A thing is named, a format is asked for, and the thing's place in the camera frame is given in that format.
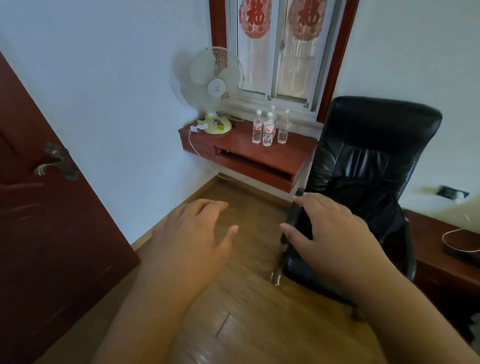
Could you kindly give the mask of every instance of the desk fan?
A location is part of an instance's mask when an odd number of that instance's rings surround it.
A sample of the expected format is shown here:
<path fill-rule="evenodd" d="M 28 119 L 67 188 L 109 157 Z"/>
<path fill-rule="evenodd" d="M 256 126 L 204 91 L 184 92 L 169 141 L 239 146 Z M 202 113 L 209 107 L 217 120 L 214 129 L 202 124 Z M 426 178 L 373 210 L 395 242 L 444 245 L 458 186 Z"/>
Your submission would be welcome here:
<path fill-rule="evenodd" d="M 197 120 L 199 128 L 209 134 L 230 131 L 231 122 L 218 116 L 217 111 L 243 84 L 239 59 L 226 48 L 207 48 L 195 55 L 188 76 L 181 83 L 181 92 L 193 108 L 205 112 L 205 120 Z"/>

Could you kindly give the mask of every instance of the red window frame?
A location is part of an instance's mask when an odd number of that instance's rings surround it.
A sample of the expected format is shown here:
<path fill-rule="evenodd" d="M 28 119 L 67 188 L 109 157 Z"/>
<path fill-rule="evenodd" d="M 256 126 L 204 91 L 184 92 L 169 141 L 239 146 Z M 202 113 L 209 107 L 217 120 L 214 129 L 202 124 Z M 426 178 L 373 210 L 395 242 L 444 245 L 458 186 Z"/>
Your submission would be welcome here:
<path fill-rule="evenodd" d="M 317 115 L 317 121 L 324 123 L 330 102 L 332 101 L 335 85 L 340 73 L 345 49 L 347 49 L 348 38 L 352 30 L 353 21 L 360 0 L 347 0 L 343 11 L 340 29 L 338 31 L 335 48 L 332 55 L 330 68 L 328 69 L 327 80 L 324 93 L 320 101 L 320 109 Z M 210 6 L 210 26 L 212 31 L 212 45 L 214 47 L 227 47 L 227 16 L 225 10 L 225 0 L 209 0 Z"/>

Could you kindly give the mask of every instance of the red paper-cut decoration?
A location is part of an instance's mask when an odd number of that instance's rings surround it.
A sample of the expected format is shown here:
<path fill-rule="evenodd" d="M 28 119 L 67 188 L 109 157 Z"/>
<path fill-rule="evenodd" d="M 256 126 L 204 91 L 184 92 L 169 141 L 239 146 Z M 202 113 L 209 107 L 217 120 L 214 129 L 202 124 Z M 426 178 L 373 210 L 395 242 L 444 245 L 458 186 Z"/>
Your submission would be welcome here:
<path fill-rule="evenodd" d="M 322 30 L 326 0 L 293 0 L 288 21 L 298 40 L 313 40 Z"/>
<path fill-rule="evenodd" d="M 249 38 L 258 39 L 270 30 L 272 0 L 243 0 L 239 21 Z"/>

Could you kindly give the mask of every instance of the fan blade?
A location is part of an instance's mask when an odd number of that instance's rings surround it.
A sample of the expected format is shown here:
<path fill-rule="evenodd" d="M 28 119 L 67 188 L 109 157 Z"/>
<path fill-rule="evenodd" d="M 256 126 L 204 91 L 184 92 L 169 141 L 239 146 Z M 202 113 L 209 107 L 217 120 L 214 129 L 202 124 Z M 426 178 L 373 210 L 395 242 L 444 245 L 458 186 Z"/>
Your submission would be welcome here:
<path fill-rule="evenodd" d="M 182 84 L 181 91 L 185 101 L 199 111 L 217 111 L 222 102 L 220 97 L 211 97 L 206 86 L 197 85 L 191 81 Z"/>
<path fill-rule="evenodd" d="M 234 92 L 238 89 L 241 72 L 237 67 L 227 67 L 218 75 L 227 84 L 227 91 Z"/>
<path fill-rule="evenodd" d="M 190 78 L 197 85 L 207 85 L 215 77 L 215 54 L 211 49 L 198 53 L 190 65 Z"/>

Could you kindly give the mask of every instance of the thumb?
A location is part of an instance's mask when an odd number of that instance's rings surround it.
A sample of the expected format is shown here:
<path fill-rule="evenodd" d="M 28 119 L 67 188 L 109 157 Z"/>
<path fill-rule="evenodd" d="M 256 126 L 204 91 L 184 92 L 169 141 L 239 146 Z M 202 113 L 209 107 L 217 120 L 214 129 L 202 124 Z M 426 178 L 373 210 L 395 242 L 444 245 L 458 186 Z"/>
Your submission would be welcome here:
<path fill-rule="evenodd" d="M 233 250 L 233 238 L 239 232 L 237 225 L 230 226 L 222 239 L 217 243 L 215 249 L 218 250 L 222 260 L 226 261 Z"/>
<path fill-rule="evenodd" d="M 304 252 L 310 244 L 312 243 L 311 240 L 307 239 L 305 235 L 303 235 L 300 231 L 298 231 L 295 227 L 283 223 L 280 224 L 280 230 L 282 233 L 285 234 L 288 241 L 295 247 L 295 249 L 301 254 Z"/>

